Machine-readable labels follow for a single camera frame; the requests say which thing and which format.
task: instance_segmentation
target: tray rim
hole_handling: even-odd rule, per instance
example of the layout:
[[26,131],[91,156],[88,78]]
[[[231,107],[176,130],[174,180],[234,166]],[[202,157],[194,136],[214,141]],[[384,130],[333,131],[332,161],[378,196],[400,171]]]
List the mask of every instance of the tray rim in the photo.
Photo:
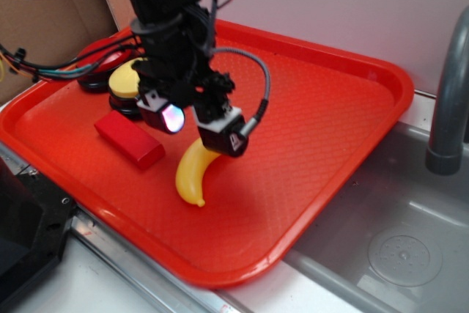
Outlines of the tray rim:
[[[123,36],[128,33],[129,29],[126,28],[121,32],[118,32],[118,34],[115,34],[113,37],[118,37],[120,35]],[[380,59],[286,37],[281,34],[252,29],[247,26],[227,21],[217,22],[217,33],[224,39],[234,40],[235,42],[253,46],[258,49],[267,49],[271,51],[270,49],[272,48],[272,45],[275,45],[274,48],[278,49],[276,51],[277,53],[294,59],[311,62],[311,55],[313,55],[315,56],[315,59],[318,59],[323,63],[323,65],[320,66],[326,66],[333,70],[349,74],[350,71],[345,70],[345,68],[350,68],[350,65],[356,67],[354,72],[351,74],[361,78],[377,81],[379,84],[385,86],[385,88],[387,88],[394,96],[394,107],[388,113],[388,116],[376,126],[365,140],[363,140],[360,147],[341,166],[337,173],[329,179],[326,186],[314,198],[314,202],[309,204],[309,206],[285,232],[284,236],[279,239],[272,248],[270,248],[268,254],[260,261],[247,265],[244,268],[213,273],[190,266],[185,259],[180,258],[179,254],[176,254],[171,248],[168,248],[161,242],[155,243],[155,239],[153,237],[150,237],[145,232],[137,231],[138,227],[129,227],[128,222],[125,222],[125,215],[122,218],[113,217],[110,219],[106,217],[106,212],[110,209],[110,206],[101,199],[98,200],[99,202],[97,202],[96,199],[94,200],[93,208],[96,209],[96,211],[93,212],[93,214],[103,220],[105,224],[114,230],[122,228],[125,225],[128,229],[128,233],[124,237],[127,238],[127,240],[139,247],[145,253],[149,253],[152,249],[154,250],[155,247],[158,247],[159,252],[164,258],[164,260],[160,261],[163,266],[170,268],[169,270],[172,268],[178,268],[178,271],[175,274],[181,279],[209,288],[228,287],[235,284],[241,284],[260,273],[263,273],[276,262],[281,260],[292,244],[301,236],[306,227],[314,220],[320,211],[327,206],[329,201],[334,197],[343,184],[345,184],[352,173],[380,143],[387,132],[392,129],[399,117],[410,106],[414,94],[413,83],[408,74],[406,74],[406,72],[400,67]],[[378,79],[374,76],[369,76],[370,72],[378,72]],[[79,182],[78,188],[75,188],[75,185],[71,185],[69,180],[70,178],[67,173],[62,170],[55,169],[54,165],[49,163],[47,160],[42,159],[42,157],[30,146],[22,144],[21,141],[17,140],[14,134],[15,121],[17,121],[25,111],[29,110],[67,84],[69,84],[68,81],[53,82],[52,84],[48,82],[40,82],[12,100],[4,110],[0,112],[0,140],[14,152],[19,154],[23,159],[27,160],[41,172],[49,176],[67,192],[73,194],[74,191],[86,190],[86,192],[93,194],[92,190],[89,190]],[[83,206],[87,210],[86,202],[83,203]]]

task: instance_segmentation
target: white wall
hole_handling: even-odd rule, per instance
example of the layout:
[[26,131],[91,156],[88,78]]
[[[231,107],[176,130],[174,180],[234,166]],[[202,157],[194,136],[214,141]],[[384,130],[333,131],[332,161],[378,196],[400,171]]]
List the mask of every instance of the white wall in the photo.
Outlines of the white wall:
[[469,0],[234,0],[218,17],[393,62],[418,89],[436,93],[454,24],[468,5]]

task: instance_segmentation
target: red tray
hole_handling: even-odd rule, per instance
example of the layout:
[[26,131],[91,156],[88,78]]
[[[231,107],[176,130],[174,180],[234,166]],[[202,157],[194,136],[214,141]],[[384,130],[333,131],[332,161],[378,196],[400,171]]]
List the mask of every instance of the red tray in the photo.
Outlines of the red tray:
[[[261,57],[272,94],[245,155],[220,157],[207,170],[203,208],[182,201],[174,185],[198,137],[189,111],[173,136],[139,123],[166,149],[144,172],[93,127],[110,111],[107,94],[41,83],[0,114],[10,148],[173,274],[212,288],[279,261],[413,98],[407,74],[380,60],[226,22],[218,23],[218,45]],[[217,55],[213,66],[231,73],[233,104],[251,116],[262,71],[231,54]]]

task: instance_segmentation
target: red wooden block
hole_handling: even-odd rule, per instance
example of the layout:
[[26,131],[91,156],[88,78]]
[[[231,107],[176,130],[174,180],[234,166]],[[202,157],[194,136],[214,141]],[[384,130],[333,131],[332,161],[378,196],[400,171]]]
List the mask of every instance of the red wooden block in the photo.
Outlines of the red wooden block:
[[140,169],[148,169],[165,155],[163,145],[139,126],[112,111],[95,123],[97,132]]

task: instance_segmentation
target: sink drain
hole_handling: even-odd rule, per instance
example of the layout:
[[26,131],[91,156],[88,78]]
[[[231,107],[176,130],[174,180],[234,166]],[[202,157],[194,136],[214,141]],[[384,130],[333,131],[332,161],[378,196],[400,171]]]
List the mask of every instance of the sink drain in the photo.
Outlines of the sink drain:
[[435,241],[407,227],[394,227],[374,236],[368,257],[379,276],[404,287],[433,280],[443,259]]

